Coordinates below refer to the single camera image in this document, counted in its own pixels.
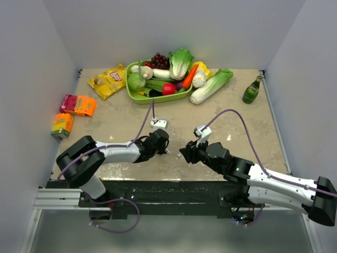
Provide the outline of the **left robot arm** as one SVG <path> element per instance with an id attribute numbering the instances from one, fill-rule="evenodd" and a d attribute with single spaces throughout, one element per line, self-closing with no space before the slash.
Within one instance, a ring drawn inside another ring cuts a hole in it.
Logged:
<path id="1" fill-rule="evenodd" d="M 103 181 L 95 176 L 101 165 L 145 162 L 156 154 L 166 154 L 168 143 L 169 135 L 162 129 L 126 143 L 104 143 L 86 135 L 61 153 L 56 164 L 70 188 L 81 189 L 92 203 L 103 207 L 109 201 L 109 194 Z"/>

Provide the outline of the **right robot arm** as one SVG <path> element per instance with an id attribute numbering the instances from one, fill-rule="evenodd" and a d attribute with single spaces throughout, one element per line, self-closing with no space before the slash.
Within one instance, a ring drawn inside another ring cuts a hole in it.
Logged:
<path id="1" fill-rule="evenodd" d="M 336 189 L 325 177 L 301 179 L 268 169 L 230 154 L 221 143 L 190 141 L 179 150 L 187 163 L 203 163 L 239 186 L 229 200 L 240 207 L 269 204 L 304 213 L 318 224 L 333 227 L 336 219 Z"/>

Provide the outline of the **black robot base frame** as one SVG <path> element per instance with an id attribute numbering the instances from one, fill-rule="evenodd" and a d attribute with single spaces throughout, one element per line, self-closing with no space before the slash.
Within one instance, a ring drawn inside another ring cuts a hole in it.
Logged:
<path id="1" fill-rule="evenodd" d="M 116 199 L 112 218 L 128 215 L 216 216 L 229 218 L 257 210 L 260 204 L 247 199 L 235 200 L 246 187 L 227 181 L 115 181 L 103 182 L 108 196 L 91 202 L 80 194 L 79 207 L 109 209 L 106 201 Z"/>

